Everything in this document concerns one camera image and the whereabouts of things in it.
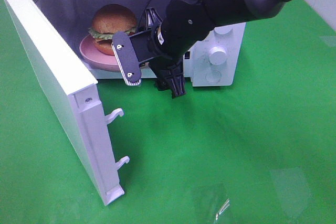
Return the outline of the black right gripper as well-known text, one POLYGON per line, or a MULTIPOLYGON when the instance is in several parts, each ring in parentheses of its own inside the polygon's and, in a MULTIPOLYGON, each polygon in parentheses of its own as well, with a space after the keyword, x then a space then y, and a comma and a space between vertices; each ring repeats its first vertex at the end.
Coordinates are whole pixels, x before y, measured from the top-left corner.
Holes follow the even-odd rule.
POLYGON ((147 8, 144 13, 146 22, 139 32, 130 37, 139 65, 147 63, 156 75, 155 86, 159 91, 171 90, 172 98, 185 94, 183 59, 173 58, 161 46, 162 18, 155 8, 147 8))

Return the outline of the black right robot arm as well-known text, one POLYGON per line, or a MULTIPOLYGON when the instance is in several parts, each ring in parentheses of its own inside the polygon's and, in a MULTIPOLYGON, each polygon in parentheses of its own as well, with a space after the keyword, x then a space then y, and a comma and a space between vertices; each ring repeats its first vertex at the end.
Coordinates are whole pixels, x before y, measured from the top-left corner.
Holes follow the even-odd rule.
POLYGON ((291 0, 171 0, 165 18, 141 38, 144 56, 156 75, 159 90, 173 97, 185 93, 183 55, 216 27, 275 17, 291 0))

